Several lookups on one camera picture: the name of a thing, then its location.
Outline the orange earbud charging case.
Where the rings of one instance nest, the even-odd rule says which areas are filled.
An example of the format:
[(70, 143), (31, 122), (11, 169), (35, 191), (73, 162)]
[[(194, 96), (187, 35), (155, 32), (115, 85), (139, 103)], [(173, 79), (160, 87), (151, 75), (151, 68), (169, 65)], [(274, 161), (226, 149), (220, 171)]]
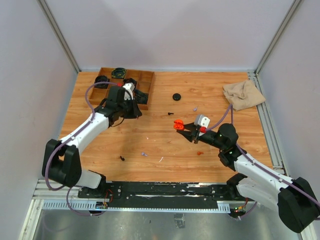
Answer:
[(173, 128), (175, 130), (183, 131), (185, 129), (184, 122), (181, 119), (176, 119), (173, 121)]

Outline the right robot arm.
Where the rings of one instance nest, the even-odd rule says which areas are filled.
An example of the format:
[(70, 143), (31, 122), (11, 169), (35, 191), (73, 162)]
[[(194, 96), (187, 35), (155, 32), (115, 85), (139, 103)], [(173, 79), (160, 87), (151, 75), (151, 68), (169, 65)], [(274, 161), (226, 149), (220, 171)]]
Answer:
[(320, 219), (320, 203), (309, 182), (302, 177), (293, 179), (278, 173), (254, 159), (237, 144), (239, 136), (231, 123), (212, 131), (205, 123), (185, 124), (177, 119), (173, 127), (189, 142), (202, 142), (219, 150), (221, 163), (236, 172), (227, 181), (226, 193), (230, 199), (244, 197), (260, 203), (275, 211), (295, 233), (301, 233)]

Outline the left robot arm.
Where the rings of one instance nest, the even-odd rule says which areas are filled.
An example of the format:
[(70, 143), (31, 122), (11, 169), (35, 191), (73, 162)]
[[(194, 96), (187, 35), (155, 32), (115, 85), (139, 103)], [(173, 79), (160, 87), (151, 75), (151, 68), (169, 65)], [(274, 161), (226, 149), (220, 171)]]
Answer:
[(78, 128), (60, 140), (51, 139), (45, 146), (42, 176), (47, 187), (55, 190), (50, 181), (62, 187), (86, 187), (96, 198), (107, 193), (103, 176), (81, 166), (80, 156), (86, 147), (119, 118), (137, 119), (142, 116), (135, 99), (135, 85), (110, 83), (108, 95), (97, 107), (90, 106), (91, 114)]

